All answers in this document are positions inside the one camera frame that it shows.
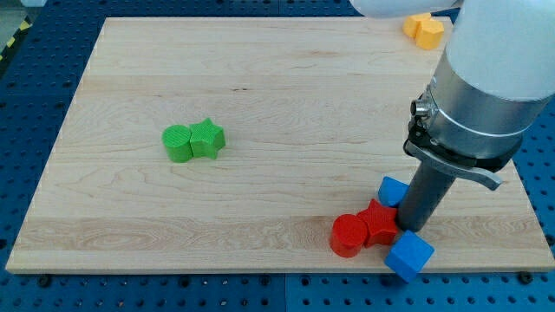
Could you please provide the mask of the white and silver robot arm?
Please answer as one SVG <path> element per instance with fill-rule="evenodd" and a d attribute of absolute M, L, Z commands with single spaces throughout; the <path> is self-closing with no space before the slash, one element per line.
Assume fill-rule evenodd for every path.
<path fill-rule="evenodd" d="M 411 103 L 405 152 L 421 163 L 411 187 L 467 179 L 490 190 L 524 132 L 554 97 L 554 3 L 544 0 L 352 2 L 390 18 L 459 8 L 430 83 Z"/>

